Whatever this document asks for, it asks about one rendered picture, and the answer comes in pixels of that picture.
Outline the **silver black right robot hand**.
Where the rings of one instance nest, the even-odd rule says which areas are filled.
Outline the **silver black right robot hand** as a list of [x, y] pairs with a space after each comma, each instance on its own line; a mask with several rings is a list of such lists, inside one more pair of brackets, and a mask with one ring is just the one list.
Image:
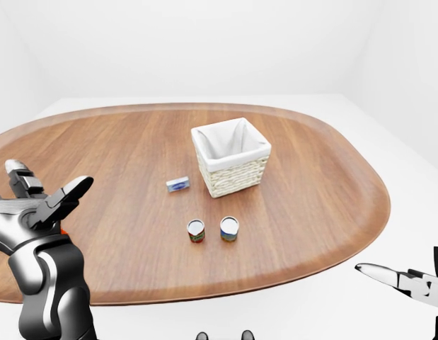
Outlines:
[[408, 269], [407, 272], [394, 271], [373, 263], [359, 263], [355, 269], [409, 298], [438, 307], [438, 246], [434, 247], [434, 275], [414, 269]]

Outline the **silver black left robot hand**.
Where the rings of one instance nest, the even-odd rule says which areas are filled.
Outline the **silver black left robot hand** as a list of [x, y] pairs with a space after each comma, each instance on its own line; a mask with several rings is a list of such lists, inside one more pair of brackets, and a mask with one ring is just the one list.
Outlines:
[[15, 195], [12, 199], [0, 196], [0, 252], [9, 256], [35, 239], [61, 234], [61, 221], [93, 184], [91, 176], [80, 176], [47, 195], [42, 182], [23, 162], [8, 159], [5, 170]]

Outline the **white wicker basket with liner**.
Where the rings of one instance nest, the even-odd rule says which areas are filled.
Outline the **white wicker basket with liner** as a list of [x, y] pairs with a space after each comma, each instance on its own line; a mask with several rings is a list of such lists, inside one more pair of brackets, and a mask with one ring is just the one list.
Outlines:
[[258, 185], [272, 145], [245, 118], [191, 129], [197, 163], [212, 198]]

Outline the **blue yellow labelled tin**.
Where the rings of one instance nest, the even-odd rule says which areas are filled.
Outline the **blue yellow labelled tin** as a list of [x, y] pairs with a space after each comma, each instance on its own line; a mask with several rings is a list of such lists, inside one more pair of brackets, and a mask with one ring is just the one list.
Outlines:
[[220, 222], [220, 236], [224, 241], [234, 242], [238, 236], [239, 221], [233, 216], [226, 216]]

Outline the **small blue white box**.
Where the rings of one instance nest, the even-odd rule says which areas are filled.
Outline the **small blue white box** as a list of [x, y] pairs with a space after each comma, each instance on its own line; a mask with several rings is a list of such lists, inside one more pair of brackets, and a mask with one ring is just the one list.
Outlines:
[[175, 178], [166, 182], [166, 188], [169, 193], [180, 191], [190, 187], [190, 179], [188, 176]]

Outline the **red green labelled tin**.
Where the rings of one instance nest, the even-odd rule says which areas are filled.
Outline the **red green labelled tin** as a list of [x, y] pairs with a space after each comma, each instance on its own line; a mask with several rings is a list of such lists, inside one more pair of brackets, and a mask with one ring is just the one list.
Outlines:
[[204, 240], [205, 229], [204, 229], [204, 223], [201, 219], [194, 219], [189, 221], [186, 230], [188, 232], [191, 242], [200, 243]]

